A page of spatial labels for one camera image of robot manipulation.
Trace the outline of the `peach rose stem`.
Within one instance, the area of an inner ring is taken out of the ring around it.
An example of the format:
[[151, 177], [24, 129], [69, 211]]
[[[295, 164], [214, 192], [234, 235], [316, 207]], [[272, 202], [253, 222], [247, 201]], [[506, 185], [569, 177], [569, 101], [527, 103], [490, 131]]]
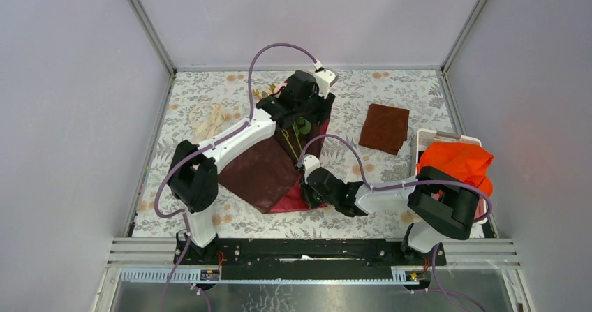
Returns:
[[253, 90], [253, 97], [256, 101], [260, 101], [268, 96], [276, 96], [283, 90], [284, 87], [285, 84], [271, 84], [266, 87], [258, 87]]

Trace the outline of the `pink rose stem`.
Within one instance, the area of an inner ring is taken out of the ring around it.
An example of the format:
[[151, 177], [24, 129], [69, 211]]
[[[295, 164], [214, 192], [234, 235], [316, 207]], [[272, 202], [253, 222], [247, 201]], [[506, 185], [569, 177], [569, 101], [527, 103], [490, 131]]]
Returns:
[[288, 145], [289, 153], [292, 154], [296, 161], [303, 152], [311, 127], [312, 125], [308, 120], [300, 117], [293, 122], [292, 126], [281, 130], [281, 134]]

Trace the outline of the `dark maroon wrapping paper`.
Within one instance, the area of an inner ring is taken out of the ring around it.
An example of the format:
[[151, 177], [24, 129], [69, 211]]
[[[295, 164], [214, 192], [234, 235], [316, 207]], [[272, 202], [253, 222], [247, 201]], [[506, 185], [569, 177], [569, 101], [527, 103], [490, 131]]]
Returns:
[[[320, 154], [323, 144], [308, 142], [326, 133], [329, 121], [311, 124], [300, 156]], [[246, 125], [224, 142], [216, 159], [220, 185], [264, 214], [310, 209], [299, 186], [302, 171], [289, 153], [282, 129], [268, 114], [268, 97], [254, 101]]]

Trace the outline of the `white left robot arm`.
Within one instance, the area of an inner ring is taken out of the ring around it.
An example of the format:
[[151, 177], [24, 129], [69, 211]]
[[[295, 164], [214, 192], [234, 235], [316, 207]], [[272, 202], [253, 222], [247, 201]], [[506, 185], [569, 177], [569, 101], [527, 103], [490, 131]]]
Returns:
[[306, 144], [327, 130], [337, 80], [328, 68], [297, 70], [254, 103], [244, 120], [199, 144], [177, 145], [167, 185], [186, 214], [189, 253], [197, 262], [216, 257], [212, 215], [220, 185], [243, 200], [262, 201], [264, 212], [292, 193], [303, 200], [297, 161], [301, 154], [320, 153], [320, 145]]

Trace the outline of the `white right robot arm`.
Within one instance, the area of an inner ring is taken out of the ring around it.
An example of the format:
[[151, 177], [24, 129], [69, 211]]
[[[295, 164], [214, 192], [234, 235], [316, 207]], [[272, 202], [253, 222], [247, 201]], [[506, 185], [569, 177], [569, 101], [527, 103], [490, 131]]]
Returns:
[[444, 239], [466, 240], [475, 222], [482, 191], [434, 168], [386, 184], [344, 182], [325, 168], [306, 170], [299, 184], [311, 208], [330, 205], [348, 216], [367, 216], [406, 205], [420, 217], [408, 227], [401, 242], [404, 261], [416, 265]]

